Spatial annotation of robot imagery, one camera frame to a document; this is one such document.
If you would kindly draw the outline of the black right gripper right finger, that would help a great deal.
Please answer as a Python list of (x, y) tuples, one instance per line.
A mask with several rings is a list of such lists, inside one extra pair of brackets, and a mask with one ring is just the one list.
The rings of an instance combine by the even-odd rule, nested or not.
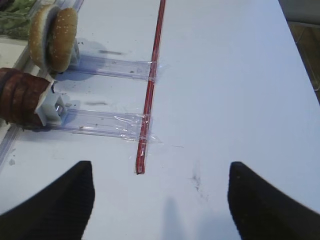
[(230, 164), (229, 211), (243, 240), (318, 240), (319, 213), (284, 194), (240, 161)]

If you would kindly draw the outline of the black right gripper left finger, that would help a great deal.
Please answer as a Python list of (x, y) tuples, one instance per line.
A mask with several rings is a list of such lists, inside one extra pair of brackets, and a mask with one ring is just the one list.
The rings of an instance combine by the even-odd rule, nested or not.
[(2, 240), (80, 240), (95, 201), (90, 161), (63, 175), (0, 216)]

